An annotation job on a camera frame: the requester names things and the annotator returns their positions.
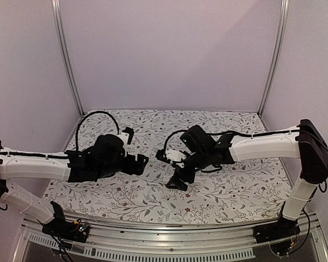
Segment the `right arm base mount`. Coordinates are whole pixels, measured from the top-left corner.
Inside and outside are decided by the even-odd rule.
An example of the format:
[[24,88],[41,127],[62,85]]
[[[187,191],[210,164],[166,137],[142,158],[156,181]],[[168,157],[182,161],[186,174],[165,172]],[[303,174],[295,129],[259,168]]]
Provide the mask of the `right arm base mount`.
[[264,243],[294,236],[300,233],[297,220],[291,221],[283,217],[276,222],[258,225],[253,228],[253,237],[257,243]]

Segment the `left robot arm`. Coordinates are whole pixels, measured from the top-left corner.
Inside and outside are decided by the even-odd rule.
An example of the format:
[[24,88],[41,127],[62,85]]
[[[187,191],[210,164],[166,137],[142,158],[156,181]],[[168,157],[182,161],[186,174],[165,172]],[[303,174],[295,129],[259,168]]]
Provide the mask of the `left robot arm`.
[[13,178],[48,178],[69,183],[98,181],[117,172],[142,175],[149,161],[142,154],[131,155],[127,133],[100,135],[95,143],[82,150],[58,153],[14,151],[3,147],[0,141],[0,202],[47,224],[59,237],[70,233],[67,221],[57,216],[50,204],[10,182]]

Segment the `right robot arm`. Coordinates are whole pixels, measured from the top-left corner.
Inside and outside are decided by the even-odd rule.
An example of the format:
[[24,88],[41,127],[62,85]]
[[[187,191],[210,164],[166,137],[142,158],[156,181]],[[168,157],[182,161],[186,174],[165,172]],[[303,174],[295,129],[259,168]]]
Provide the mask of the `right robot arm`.
[[166,184],[167,188],[186,191],[195,175],[213,166],[234,164],[249,159],[294,158],[301,161],[300,176],[290,196],[282,206],[279,221],[272,225],[272,233],[283,238],[292,231],[297,220],[311,200],[317,187],[328,178],[328,147],[314,124],[301,120],[300,124],[283,130],[258,134],[242,134],[236,131],[214,134],[206,133],[195,125],[181,131],[181,141],[189,152],[164,148],[157,158],[174,166],[174,174]]

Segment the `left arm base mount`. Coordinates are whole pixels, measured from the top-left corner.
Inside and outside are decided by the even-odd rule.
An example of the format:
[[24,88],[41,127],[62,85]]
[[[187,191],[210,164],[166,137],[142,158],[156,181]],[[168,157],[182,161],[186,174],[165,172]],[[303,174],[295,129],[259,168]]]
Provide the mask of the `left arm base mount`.
[[43,224],[42,232],[63,240],[86,243],[90,232],[90,224],[83,222],[81,219],[73,222],[67,221],[62,207],[54,201],[50,203],[54,211],[53,219],[51,222]]

